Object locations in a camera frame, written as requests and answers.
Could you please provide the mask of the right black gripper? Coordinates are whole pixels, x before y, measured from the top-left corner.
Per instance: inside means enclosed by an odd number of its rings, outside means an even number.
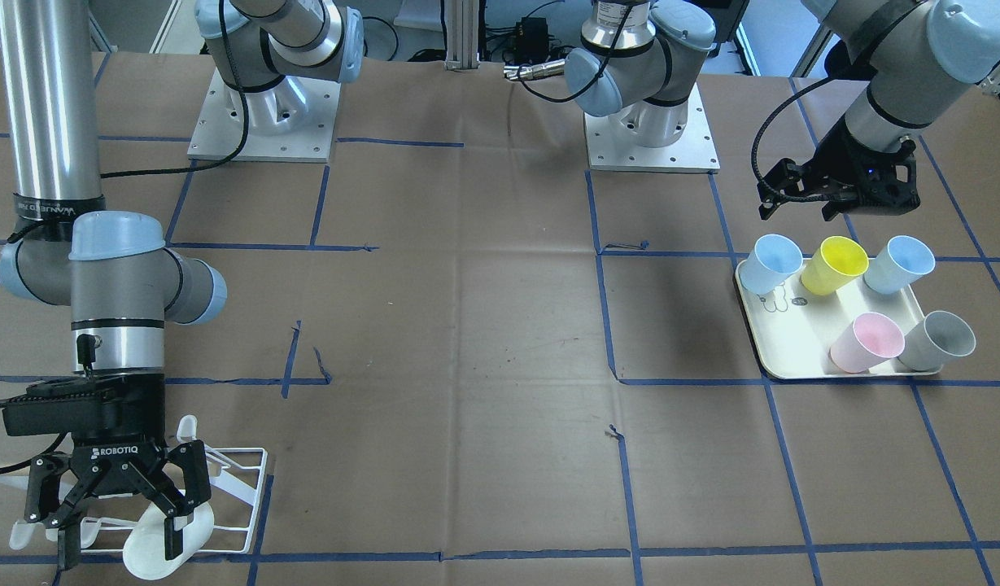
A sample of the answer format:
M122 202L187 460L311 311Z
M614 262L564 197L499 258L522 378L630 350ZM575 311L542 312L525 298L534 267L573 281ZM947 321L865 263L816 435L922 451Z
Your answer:
M57 567L68 571L81 560L81 522L90 498L142 494L164 512L164 557L175 560L184 546L175 520L205 504L211 484L202 440L171 452L166 448L164 375L95 374L67 379L64 385L76 400L65 408L72 455L31 460L24 518L57 531ZM182 471L184 491L164 471L168 463ZM68 471L76 483L60 498L61 478Z

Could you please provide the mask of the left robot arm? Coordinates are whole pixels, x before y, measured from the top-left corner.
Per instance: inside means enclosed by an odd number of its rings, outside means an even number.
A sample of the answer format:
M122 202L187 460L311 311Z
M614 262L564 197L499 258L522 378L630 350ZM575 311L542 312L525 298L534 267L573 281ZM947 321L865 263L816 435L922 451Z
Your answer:
M828 215L913 210L914 141L999 62L1000 1L808 1L807 8L848 53L828 79L868 73L869 82L811 160L781 160L758 175L761 214L816 201ZM641 144L660 147L677 133L715 34L711 16L686 1L596 1L564 79L586 114L658 122Z

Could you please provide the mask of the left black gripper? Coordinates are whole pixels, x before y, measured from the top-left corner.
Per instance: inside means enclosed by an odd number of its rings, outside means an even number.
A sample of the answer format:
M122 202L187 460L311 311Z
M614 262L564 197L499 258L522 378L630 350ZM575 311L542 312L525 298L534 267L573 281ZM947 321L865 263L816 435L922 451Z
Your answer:
M809 192L831 194L843 190L867 193L898 184L893 157L859 143L845 122L837 122L819 142L809 160Z

